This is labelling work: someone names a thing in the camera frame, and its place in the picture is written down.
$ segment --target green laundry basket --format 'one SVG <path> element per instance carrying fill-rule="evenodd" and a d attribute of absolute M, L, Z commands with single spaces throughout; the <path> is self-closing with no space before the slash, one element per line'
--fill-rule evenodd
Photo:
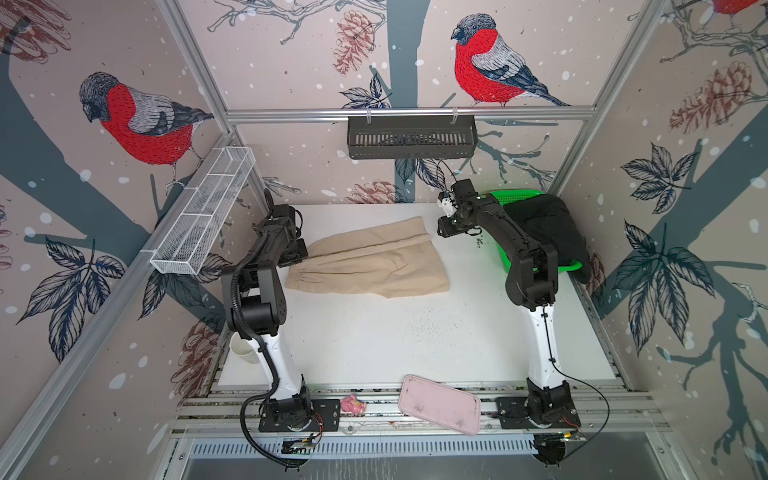
<path fill-rule="evenodd" d="M 525 200 L 526 198 L 531 198 L 531 197 L 535 197 L 536 195 L 541 195 L 544 192 L 541 192 L 539 190 L 496 190 L 494 192 L 489 192 L 489 193 L 494 197 L 496 197 L 496 200 L 498 200 L 500 204 L 506 205 L 512 202 L 516 202 L 518 200 Z M 498 252 L 502 255 L 502 263 L 504 264 L 504 271 L 508 272 L 512 264 L 509 261 L 509 258 L 507 258 L 507 254 L 502 249 L 502 246 L 497 243 L 496 247 L 498 248 Z M 558 272 L 572 272 L 580 268 L 581 268 L 581 262 L 578 260 L 574 260 L 571 265 L 559 266 Z"/>

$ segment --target white mesh shelf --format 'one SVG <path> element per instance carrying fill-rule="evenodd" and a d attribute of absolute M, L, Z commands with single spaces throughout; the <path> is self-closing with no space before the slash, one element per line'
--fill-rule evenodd
<path fill-rule="evenodd" d="M 197 275 L 243 188 L 255 159 L 248 147 L 225 147 L 150 262 L 160 273 Z"/>

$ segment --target metal beam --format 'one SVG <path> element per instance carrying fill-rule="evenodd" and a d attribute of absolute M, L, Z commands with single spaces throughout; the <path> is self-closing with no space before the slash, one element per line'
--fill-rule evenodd
<path fill-rule="evenodd" d="M 203 96 L 214 114 L 219 129 L 224 133 L 230 133 L 232 125 L 227 121 L 227 107 L 224 104 L 224 99 L 216 87 L 213 75 L 208 70 L 205 58 L 200 52 L 200 47 L 194 39 L 179 2 L 177 0 L 157 0 L 157 4 L 160 6 L 160 12 L 166 23 L 168 23 L 171 34 L 179 45 L 184 60 L 187 61 L 190 73 L 202 89 Z"/>
<path fill-rule="evenodd" d="M 18 478 L 45 434 L 53 425 L 59 412 L 64 408 L 69 396 L 77 387 L 90 364 L 109 341 L 115 327 L 141 292 L 144 281 L 153 267 L 149 263 L 152 250 L 160 245 L 176 218 L 192 197 L 195 187 L 205 177 L 219 154 L 219 149 L 226 147 L 234 138 L 234 133 L 223 134 L 205 158 L 201 168 L 190 179 L 189 188 L 185 188 L 176 199 L 167 215 L 163 218 L 144 249 L 134 258 L 114 292 L 107 298 L 98 313 L 83 328 L 80 338 L 72 347 L 64 361 L 45 384 L 43 390 L 29 407 L 11 436 L 0 449 L 0 479 Z"/>
<path fill-rule="evenodd" d="M 597 108 L 596 115 L 593 120 L 582 125 L 576 134 L 571 148 L 568 149 L 563 163 L 558 168 L 558 172 L 547 189 L 547 192 L 550 194 L 560 195 L 562 193 L 565 184 L 576 169 L 578 161 L 587 153 L 590 143 L 598 132 L 603 120 L 607 117 L 611 106 L 621 93 L 621 89 L 627 82 L 632 69 L 640 60 L 645 46 L 653 36 L 654 30 L 659 25 L 659 20 L 664 13 L 664 9 L 668 5 L 669 0 L 646 0 L 635 20 L 634 28 L 627 36 L 627 40 L 616 57 L 605 84 L 598 94 L 598 99 L 595 102 Z"/>
<path fill-rule="evenodd" d="M 240 124 L 316 123 L 346 121 L 348 117 L 409 115 L 474 115 L 476 120 L 591 120 L 592 106 L 575 107 L 468 107 L 468 108 L 372 108 L 307 110 L 230 110 L 227 121 Z"/>

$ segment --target beige pants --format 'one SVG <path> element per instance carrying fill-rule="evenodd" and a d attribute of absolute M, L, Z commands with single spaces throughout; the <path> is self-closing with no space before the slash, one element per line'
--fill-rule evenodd
<path fill-rule="evenodd" d="M 290 267 L 286 287 L 310 293 L 378 293 L 386 298 L 447 292 L 448 277 L 424 220 L 379 225 L 318 240 Z"/>

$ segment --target white tabletop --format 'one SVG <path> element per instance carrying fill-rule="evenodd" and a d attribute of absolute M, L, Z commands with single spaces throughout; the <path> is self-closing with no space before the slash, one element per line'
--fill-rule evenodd
<path fill-rule="evenodd" d="M 511 382 L 528 376 L 524 317 L 507 297 L 506 273 L 493 238 L 439 237 L 435 204 L 300 205 L 307 245 L 316 240 L 422 217 L 448 273 L 450 291 L 386 299 L 285 289 L 280 327 L 309 384 L 373 387 L 408 374 L 437 382 Z M 288 269 L 279 269 L 284 282 Z M 614 374 L 566 273 L 554 305 L 562 369 L 579 379 Z M 260 365 L 227 356 L 219 386 L 265 385 Z"/>

